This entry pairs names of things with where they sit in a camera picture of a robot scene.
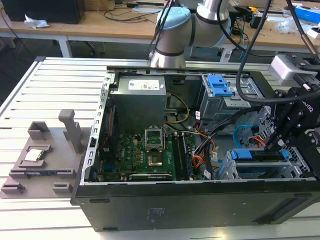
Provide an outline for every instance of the workbench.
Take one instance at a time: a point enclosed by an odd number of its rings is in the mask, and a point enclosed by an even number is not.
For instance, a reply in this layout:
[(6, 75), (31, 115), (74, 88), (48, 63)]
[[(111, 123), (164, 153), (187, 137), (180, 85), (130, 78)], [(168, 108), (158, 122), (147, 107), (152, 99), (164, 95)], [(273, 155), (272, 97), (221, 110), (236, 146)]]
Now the workbench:
[[(0, 186), (27, 142), (27, 129), (32, 121), (45, 121), (49, 128), (64, 127), (58, 120), (60, 110), (74, 109), (75, 121), (81, 127), (91, 127), (107, 66), (128, 65), (147, 67), (149, 63), (54, 57), (35, 61), (0, 107)], [(187, 62), (186, 66), (226, 71), (239, 68), (238, 63), (196, 61)], [(267, 64), (254, 63), (244, 68), (261, 72), (274, 89), (279, 89), (267, 69)], [(95, 232), (80, 207), (71, 206), (69, 201), (67, 198), (0, 199), (0, 239), (320, 239), (320, 203), (280, 225)]]
[[(274, 1), (273, 6), (284, 8), (285, 0)], [(318, 7), (320, 3), (303, 2), (306, 7)], [(131, 9), (115, 9), (113, 14), (119, 15), (125, 12), (126, 14), (115, 16), (118, 19), (128, 19), (139, 16), (137, 12), (129, 12)], [(146, 18), (150, 21), (139, 23), (122, 23), (106, 19), (102, 12), (87, 11), (79, 24), (63, 24), (51, 23), (50, 27), (32, 29), (27, 27), (23, 22), (11, 22), (7, 15), (4, 16), (10, 27), (20, 38), (29, 39), (50, 39), (59, 42), (62, 56), (66, 58), (72, 57), (69, 41), (92, 41), (103, 43), (135, 43), (135, 44), (149, 44), (155, 33), (156, 14), (148, 15)], [(252, 38), (256, 30), (250, 28), (249, 23), (245, 24), (244, 32), (249, 39)], [(8, 26), (0, 17), (0, 37), (14, 38), (15, 35), (11, 32)], [(232, 36), (238, 42), (239, 36)], [(320, 40), (312, 40), (315, 46), (320, 45)], [(221, 62), (228, 62), (230, 54), (235, 48), (228, 40), (220, 46), (224, 49), (221, 57)], [(307, 53), (308, 49), (301, 40), (299, 34), (280, 34), (276, 30), (276, 23), (265, 21), (263, 29), (261, 30), (253, 50), (264, 51), (281, 51), (281, 52), (300, 52)], [(191, 51), (191, 56), (195, 56), (195, 48)]]

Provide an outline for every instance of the motherboard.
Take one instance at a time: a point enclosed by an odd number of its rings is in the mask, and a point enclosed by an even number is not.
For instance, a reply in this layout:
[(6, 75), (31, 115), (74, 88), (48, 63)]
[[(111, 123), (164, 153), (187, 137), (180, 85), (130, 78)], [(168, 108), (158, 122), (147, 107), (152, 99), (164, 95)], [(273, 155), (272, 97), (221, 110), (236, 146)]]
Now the motherboard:
[(201, 179), (192, 166), (195, 137), (192, 134), (121, 134), (115, 160), (101, 157), (102, 182), (177, 181)]

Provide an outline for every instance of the green circuit board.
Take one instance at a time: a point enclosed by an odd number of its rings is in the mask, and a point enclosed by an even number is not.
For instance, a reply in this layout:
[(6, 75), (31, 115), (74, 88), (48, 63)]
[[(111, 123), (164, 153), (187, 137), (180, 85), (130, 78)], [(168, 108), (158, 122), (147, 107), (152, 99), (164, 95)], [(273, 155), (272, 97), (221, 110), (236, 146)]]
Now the green circuit board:
[[(195, 139), (193, 135), (186, 135), (185, 140), (189, 158), (191, 159), (192, 150), (195, 149)], [(160, 153), (146, 151), (146, 141), (144, 134), (125, 134), (120, 135), (117, 144), (116, 161), (111, 164), (108, 161), (102, 160), (100, 166), (100, 177), (106, 182), (118, 182), (119, 174), (133, 173), (157, 173), (170, 174), (173, 181), (176, 180), (175, 161), (172, 146), (171, 134), (166, 134), (163, 137), (164, 148)], [(149, 134), (148, 144), (159, 144), (161, 140), (159, 136)]]

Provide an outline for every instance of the black box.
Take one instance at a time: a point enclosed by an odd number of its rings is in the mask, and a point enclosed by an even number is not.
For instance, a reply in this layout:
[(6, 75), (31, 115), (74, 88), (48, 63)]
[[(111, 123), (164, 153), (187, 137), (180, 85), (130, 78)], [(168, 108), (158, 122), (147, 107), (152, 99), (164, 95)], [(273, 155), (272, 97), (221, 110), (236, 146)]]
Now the black box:
[(4, 10), (11, 21), (32, 19), (46, 20), (49, 24), (78, 24), (85, 14), (84, 0), (2, 0)]

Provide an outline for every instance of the power supply label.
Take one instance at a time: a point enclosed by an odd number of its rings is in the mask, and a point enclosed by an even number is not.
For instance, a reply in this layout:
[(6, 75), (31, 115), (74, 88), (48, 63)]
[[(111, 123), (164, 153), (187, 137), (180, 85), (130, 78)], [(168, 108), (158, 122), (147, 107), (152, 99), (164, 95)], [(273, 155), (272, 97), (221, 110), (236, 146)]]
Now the power supply label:
[(131, 79), (129, 90), (160, 90), (159, 80)]

